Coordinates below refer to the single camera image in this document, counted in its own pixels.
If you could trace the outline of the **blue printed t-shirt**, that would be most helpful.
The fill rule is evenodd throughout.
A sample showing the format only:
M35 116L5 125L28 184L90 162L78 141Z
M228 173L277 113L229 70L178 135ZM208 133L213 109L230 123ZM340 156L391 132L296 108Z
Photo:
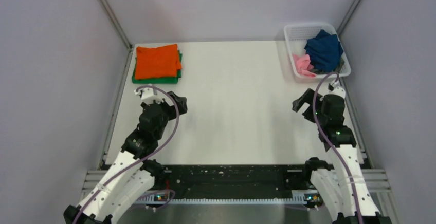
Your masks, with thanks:
M307 40L304 49L310 56L311 64L324 71L334 70L344 53L338 36L323 29L314 38Z

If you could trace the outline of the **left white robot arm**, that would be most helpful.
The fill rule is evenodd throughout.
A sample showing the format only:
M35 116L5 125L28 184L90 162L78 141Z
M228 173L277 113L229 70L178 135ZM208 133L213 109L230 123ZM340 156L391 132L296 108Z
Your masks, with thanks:
M165 92L160 98L149 88L137 89L142 113L115 161L91 192L63 213L66 223L116 223L149 189L165 183L165 168L151 159L169 121L179 121L188 110L187 98Z

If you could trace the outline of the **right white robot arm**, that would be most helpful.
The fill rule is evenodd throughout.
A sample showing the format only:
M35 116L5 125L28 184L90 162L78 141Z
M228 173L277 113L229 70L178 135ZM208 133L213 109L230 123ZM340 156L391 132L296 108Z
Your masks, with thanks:
M344 124L344 90L331 87L323 96L309 88L293 101L293 111L298 112L305 103L309 106L303 116L317 125L330 162L307 160L302 184L318 191L333 223L391 223L370 195L358 161L356 139Z

